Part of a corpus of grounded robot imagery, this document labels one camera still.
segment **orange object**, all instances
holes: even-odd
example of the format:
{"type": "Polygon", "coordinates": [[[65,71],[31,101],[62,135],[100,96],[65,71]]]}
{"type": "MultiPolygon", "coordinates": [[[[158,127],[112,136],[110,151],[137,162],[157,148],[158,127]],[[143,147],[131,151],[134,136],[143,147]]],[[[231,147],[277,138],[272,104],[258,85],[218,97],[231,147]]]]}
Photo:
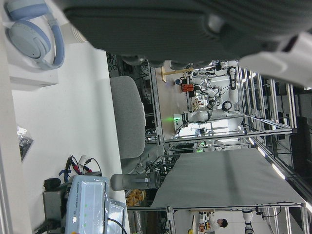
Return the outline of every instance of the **orange object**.
{"type": "Polygon", "coordinates": [[[192,84],[182,84],[181,88],[183,92],[189,92],[194,90],[194,86],[192,84]]]}

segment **chair backrest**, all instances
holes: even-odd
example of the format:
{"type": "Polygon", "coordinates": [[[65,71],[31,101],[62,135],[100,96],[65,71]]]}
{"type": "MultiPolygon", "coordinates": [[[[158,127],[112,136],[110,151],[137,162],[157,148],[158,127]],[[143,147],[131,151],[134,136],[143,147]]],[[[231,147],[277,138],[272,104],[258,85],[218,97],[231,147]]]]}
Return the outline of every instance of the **chair backrest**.
{"type": "Polygon", "coordinates": [[[110,79],[120,158],[140,156],[145,147],[145,115],[131,77],[110,79]]]}

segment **gray fabric sheet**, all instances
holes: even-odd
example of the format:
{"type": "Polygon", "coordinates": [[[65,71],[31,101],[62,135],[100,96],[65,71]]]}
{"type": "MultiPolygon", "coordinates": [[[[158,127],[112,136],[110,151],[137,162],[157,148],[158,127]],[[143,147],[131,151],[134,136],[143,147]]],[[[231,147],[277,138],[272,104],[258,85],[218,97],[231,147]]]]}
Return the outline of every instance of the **gray fabric sheet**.
{"type": "Polygon", "coordinates": [[[138,157],[145,146],[145,115],[131,77],[110,79],[120,158],[138,157]]]}
{"type": "Polygon", "coordinates": [[[303,203],[257,149],[182,154],[152,207],[252,206],[303,203]]]}

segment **fluorescent light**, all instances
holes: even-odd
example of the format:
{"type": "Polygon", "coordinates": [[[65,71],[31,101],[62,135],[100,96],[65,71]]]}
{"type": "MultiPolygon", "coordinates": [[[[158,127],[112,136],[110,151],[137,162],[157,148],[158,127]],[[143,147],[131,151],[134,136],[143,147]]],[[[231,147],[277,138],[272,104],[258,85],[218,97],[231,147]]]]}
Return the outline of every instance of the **fluorescent light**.
{"type": "Polygon", "coordinates": [[[312,206],[306,202],[306,208],[312,213],[312,206]]]}
{"type": "Polygon", "coordinates": [[[255,72],[252,73],[251,76],[249,76],[249,78],[254,78],[257,74],[255,72]]]}
{"type": "Polygon", "coordinates": [[[265,153],[263,152],[263,150],[261,150],[261,148],[257,147],[257,150],[262,154],[262,156],[265,157],[265,153]]]}
{"type": "Polygon", "coordinates": [[[238,138],[230,138],[230,139],[222,139],[222,140],[218,140],[218,141],[221,141],[221,142],[230,142],[230,141],[237,141],[238,138]]]}
{"type": "Polygon", "coordinates": [[[248,140],[250,141],[251,144],[254,145],[254,141],[249,137],[248,140]]]}
{"type": "Polygon", "coordinates": [[[272,163],[272,167],[274,168],[274,170],[278,173],[278,175],[282,178],[282,179],[286,179],[286,177],[283,175],[283,173],[275,166],[274,163],[272,163]]]}

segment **headphones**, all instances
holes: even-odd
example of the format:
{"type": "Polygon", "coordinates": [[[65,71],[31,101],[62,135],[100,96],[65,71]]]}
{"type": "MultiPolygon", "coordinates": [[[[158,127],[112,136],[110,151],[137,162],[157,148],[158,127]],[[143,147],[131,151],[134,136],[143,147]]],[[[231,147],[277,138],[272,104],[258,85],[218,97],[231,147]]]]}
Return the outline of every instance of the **headphones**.
{"type": "Polygon", "coordinates": [[[57,20],[53,17],[44,0],[12,0],[7,5],[11,18],[16,21],[8,30],[12,44],[23,54],[32,58],[43,70],[57,69],[64,62],[64,42],[57,20]],[[30,19],[45,16],[53,32],[56,55],[53,63],[44,57],[51,49],[51,43],[45,33],[30,19]]]}

